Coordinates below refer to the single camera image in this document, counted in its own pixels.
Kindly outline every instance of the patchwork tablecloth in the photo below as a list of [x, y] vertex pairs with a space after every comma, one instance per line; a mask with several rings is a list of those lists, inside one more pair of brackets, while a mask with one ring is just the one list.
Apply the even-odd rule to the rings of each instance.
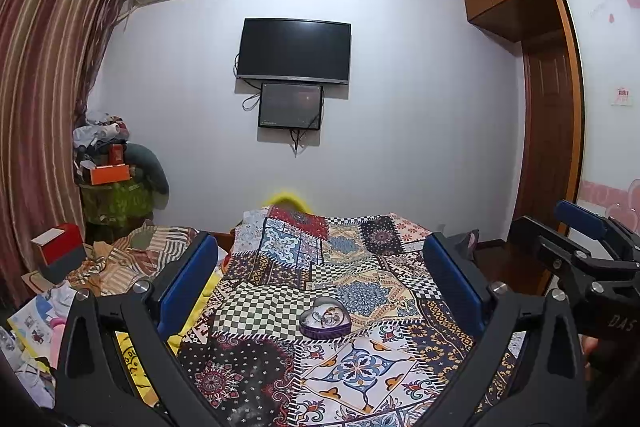
[[[422, 261], [429, 233], [396, 214], [246, 212], [228, 270], [178, 351], [214, 415], [238, 426], [411, 426], [473, 345]], [[348, 336], [298, 331], [319, 296], [348, 309]], [[498, 400], [515, 360], [505, 353], [480, 409]]]

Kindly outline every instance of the monitor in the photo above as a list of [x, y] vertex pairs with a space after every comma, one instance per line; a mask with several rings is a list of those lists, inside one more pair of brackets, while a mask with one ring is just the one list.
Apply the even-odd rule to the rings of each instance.
[[349, 83], [351, 25], [245, 19], [238, 78]]
[[319, 130], [321, 120], [322, 86], [262, 84], [258, 127]]

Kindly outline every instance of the yellow round object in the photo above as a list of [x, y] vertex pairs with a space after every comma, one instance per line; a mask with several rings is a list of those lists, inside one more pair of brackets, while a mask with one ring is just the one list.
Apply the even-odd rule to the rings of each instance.
[[268, 206], [270, 204], [276, 204], [277, 206], [282, 206], [284, 208], [292, 208], [294, 210], [304, 212], [305, 214], [312, 214], [311, 208], [309, 208], [308, 204], [292, 192], [279, 192], [269, 198], [263, 206]]

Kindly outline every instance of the silver bolt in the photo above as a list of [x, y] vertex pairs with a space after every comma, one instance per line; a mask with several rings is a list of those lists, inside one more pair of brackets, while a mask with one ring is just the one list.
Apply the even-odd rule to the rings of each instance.
[[491, 283], [491, 291], [496, 295], [504, 295], [509, 290], [506, 282], [496, 281]]
[[76, 293], [76, 299], [84, 301], [89, 296], [89, 288], [80, 288]]
[[564, 301], [566, 299], [566, 294], [560, 288], [553, 288], [551, 290], [551, 296], [556, 301]]
[[145, 279], [141, 279], [140, 281], [136, 281], [133, 283], [133, 292], [134, 293], [145, 293], [149, 290], [149, 281]]

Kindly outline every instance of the curtain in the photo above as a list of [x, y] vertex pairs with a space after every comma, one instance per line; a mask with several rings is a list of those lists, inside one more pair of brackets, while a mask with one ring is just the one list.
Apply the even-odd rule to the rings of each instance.
[[100, 2], [82, 67], [82, 84], [78, 92], [74, 115], [76, 127], [85, 124], [84, 115], [86, 113], [86, 102], [89, 97], [89, 92], [94, 87], [104, 52], [107, 49], [107, 43], [111, 38], [117, 17], [125, 1], [126, 0], [102, 0]]
[[31, 238], [62, 222], [84, 231], [72, 130], [101, 0], [0, 0], [0, 279], [30, 296]]

